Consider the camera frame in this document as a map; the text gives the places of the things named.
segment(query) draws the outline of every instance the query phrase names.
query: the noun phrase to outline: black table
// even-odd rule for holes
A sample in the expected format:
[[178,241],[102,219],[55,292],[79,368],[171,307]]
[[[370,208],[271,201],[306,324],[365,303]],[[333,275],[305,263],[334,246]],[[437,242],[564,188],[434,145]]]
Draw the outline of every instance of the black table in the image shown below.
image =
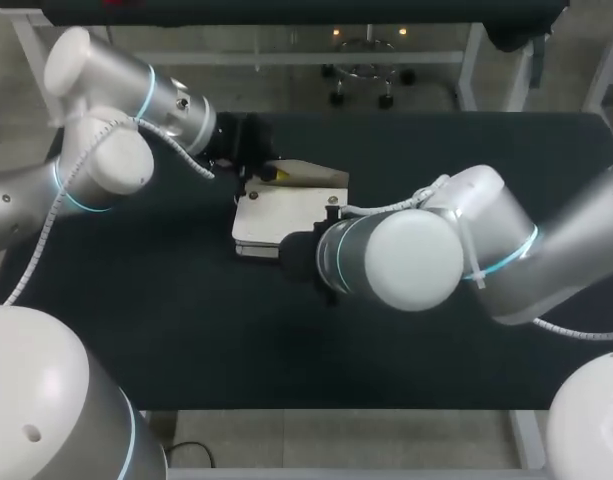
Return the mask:
[[[586,114],[265,118],[285,157],[348,170],[360,205],[485,163],[541,221],[613,164],[609,129]],[[543,409],[575,369],[613,351],[496,324],[466,287],[420,314],[359,299],[327,308],[278,267],[235,255],[232,178],[208,183],[149,141],[151,184],[107,214],[61,222],[20,299],[69,325],[140,409]],[[7,252],[0,302],[33,247]],[[613,279],[546,318],[613,330]]]
[[550,28],[569,0],[0,0],[68,25],[329,25],[484,23],[498,48],[521,48]]

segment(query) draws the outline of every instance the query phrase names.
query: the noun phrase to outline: workbench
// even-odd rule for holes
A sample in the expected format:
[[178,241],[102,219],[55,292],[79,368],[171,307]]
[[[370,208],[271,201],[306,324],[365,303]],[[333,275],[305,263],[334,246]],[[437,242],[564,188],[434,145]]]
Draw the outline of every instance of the workbench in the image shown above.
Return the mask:
[[[455,87],[460,108],[477,110],[472,77],[484,31],[504,52],[519,50],[505,111],[521,111],[529,87],[539,84],[544,39],[569,0],[0,0],[28,58],[54,125],[63,123],[60,102],[43,87],[43,71],[51,47],[42,31],[69,25],[88,26],[112,42],[111,27],[150,25],[288,25],[286,48],[258,48],[258,32],[248,52],[134,52],[153,65],[323,65],[323,64],[458,64]],[[463,50],[430,52],[304,52],[296,48],[293,26],[420,23],[470,23]]]
[[[285,158],[348,171],[357,205],[389,204],[440,174],[488,164],[539,223],[613,164],[610,129],[591,114],[262,118]],[[523,470],[391,471],[379,478],[546,479],[532,410],[549,408],[562,383],[612,352],[613,342],[503,326],[466,286],[422,313],[361,298],[329,307],[312,286],[288,282],[275,263],[235,254],[232,174],[207,182],[158,139],[147,140],[156,160],[150,184],[109,212],[58,222],[18,302],[73,329],[137,408],[509,410]],[[58,134],[48,157],[60,147]],[[7,251],[0,304],[35,242]],[[613,331],[613,278],[545,319]],[[170,471],[180,480],[358,477],[377,478],[357,471]]]

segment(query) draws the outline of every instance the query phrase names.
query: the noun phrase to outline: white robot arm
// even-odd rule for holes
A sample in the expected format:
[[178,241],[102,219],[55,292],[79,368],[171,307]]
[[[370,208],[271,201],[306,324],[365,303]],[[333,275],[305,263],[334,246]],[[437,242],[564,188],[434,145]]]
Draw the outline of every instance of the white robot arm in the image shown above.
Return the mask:
[[153,157],[138,125],[190,155],[200,153],[215,132],[208,100],[83,28],[69,29],[57,41],[44,83],[67,112],[61,154],[43,165],[0,173],[0,250],[42,227],[81,155],[110,122],[120,125],[69,182],[60,215],[104,212],[148,183]]
[[[350,218],[329,220],[316,236],[312,271],[334,292],[399,310],[437,306],[465,280],[492,318],[518,325],[613,275],[613,166],[539,226],[487,166],[396,205],[341,211]],[[287,237],[280,258],[294,254],[291,237],[303,235],[311,234]]]
[[0,480],[165,480],[162,447],[68,327],[0,307]]

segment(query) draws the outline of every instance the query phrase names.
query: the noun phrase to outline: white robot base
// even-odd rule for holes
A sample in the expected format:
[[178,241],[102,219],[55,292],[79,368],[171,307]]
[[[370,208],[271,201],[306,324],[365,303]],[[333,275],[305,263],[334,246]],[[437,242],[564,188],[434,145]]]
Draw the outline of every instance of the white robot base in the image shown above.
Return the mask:
[[613,353],[580,368],[555,397],[546,449],[556,480],[613,480]]
[[165,480],[142,416],[55,318],[0,307],[0,480]]

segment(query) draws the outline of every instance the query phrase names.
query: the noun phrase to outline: metal table frame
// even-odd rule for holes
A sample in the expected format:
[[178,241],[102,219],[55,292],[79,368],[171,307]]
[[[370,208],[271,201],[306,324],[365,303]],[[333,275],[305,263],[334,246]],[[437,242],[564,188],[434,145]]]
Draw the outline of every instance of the metal table frame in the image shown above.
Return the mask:
[[606,120],[602,102],[611,85],[613,85],[613,40],[604,50],[599,67],[595,72],[595,77],[588,91],[588,96],[584,101],[583,111],[598,113]]
[[510,411],[521,470],[169,469],[168,480],[549,480],[534,411]]
[[[64,112],[61,102],[52,97],[44,88],[44,67],[50,45],[42,35],[42,29],[54,28],[39,9],[0,9],[9,17],[22,45],[35,81],[48,108],[50,123],[60,126]],[[91,31],[112,43],[110,27],[90,27]],[[461,64],[456,85],[459,106],[464,111],[476,111],[477,103],[472,89],[473,72],[477,54],[484,35],[482,24],[472,24],[468,41],[463,51],[445,52],[393,52],[393,53],[336,53],[336,52],[286,52],[262,53],[253,47],[250,53],[211,52],[134,52],[135,55],[152,65],[224,65],[224,66],[265,66],[265,65],[324,65],[339,63],[390,63],[390,64]],[[257,45],[255,38],[252,45]],[[532,67],[532,45],[525,47],[517,56],[515,75],[503,110],[519,112],[524,108],[529,91]]]

